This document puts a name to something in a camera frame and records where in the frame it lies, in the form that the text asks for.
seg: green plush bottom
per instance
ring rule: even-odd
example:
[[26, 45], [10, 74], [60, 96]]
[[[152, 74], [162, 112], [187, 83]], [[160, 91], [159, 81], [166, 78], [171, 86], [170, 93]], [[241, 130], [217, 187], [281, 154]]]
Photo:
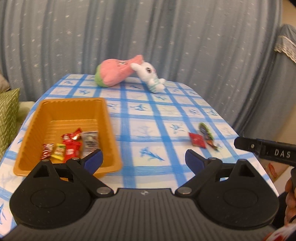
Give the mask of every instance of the green plush bottom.
[[98, 86], [108, 87], [103, 83], [103, 79], [101, 78], [101, 75], [100, 75], [100, 69], [101, 69], [101, 65], [99, 64], [98, 67], [96, 68], [96, 74], [95, 74], [94, 80]]

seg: table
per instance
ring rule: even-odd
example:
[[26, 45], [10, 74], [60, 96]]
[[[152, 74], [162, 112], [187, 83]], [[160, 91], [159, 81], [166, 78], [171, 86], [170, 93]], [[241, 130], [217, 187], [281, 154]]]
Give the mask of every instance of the table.
[[[182, 83], [167, 81], [165, 85], [163, 92], [154, 94], [140, 79], [129, 77], [118, 85], [101, 88], [94, 75], [69, 74], [52, 86], [36, 102], [0, 163], [0, 234], [16, 225], [9, 199], [24, 177], [14, 175], [12, 169], [26, 129], [43, 99], [106, 98], [123, 168], [100, 180], [114, 191], [125, 187], [171, 188], [174, 192], [194, 176], [184, 160], [186, 150], [193, 149], [205, 158], [214, 156], [226, 163], [248, 159], [277, 194], [259, 161], [252, 153], [234, 147], [237, 134], [202, 97]], [[200, 122], [211, 130], [219, 152], [191, 145], [188, 132], [196, 132]]]

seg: hand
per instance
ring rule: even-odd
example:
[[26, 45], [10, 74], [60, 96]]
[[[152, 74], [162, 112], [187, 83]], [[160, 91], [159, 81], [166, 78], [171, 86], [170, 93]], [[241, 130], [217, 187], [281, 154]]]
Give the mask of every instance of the hand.
[[286, 197], [286, 212], [285, 212], [285, 220], [284, 223], [287, 225], [291, 218], [293, 218], [296, 215], [296, 189], [293, 191], [293, 184], [291, 178], [287, 181], [285, 186], [285, 191], [288, 192]]

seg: yellow bin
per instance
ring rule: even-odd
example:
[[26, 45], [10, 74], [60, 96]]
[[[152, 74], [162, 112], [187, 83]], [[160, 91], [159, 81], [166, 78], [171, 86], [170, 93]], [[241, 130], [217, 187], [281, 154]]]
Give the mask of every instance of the yellow bin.
[[[99, 147], [104, 160], [102, 166], [94, 173], [95, 177], [102, 177], [106, 173], [121, 169], [122, 162], [105, 99], [75, 98], [40, 102], [25, 133], [13, 172], [19, 176], [27, 176], [40, 161], [44, 143], [62, 143], [61, 136], [72, 133], [77, 128], [99, 133]], [[58, 159], [50, 159], [53, 163], [61, 163]]]

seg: gray pillow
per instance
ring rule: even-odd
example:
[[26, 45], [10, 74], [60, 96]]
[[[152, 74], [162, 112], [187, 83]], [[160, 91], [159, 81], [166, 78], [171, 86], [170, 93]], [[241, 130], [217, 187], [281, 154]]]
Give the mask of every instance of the gray pillow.
[[0, 93], [9, 90], [10, 86], [7, 80], [0, 73]]

